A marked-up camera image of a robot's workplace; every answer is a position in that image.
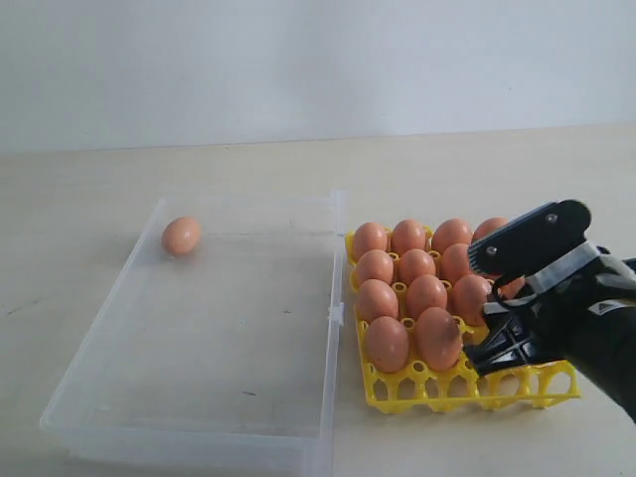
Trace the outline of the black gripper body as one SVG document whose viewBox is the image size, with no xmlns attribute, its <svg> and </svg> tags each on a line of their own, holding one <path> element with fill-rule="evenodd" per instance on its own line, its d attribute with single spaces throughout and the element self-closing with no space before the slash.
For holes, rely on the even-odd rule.
<svg viewBox="0 0 636 477">
<path fill-rule="evenodd" d="M 599 255 L 557 277 L 526 323 L 634 418 L 635 260 Z"/>
</svg>

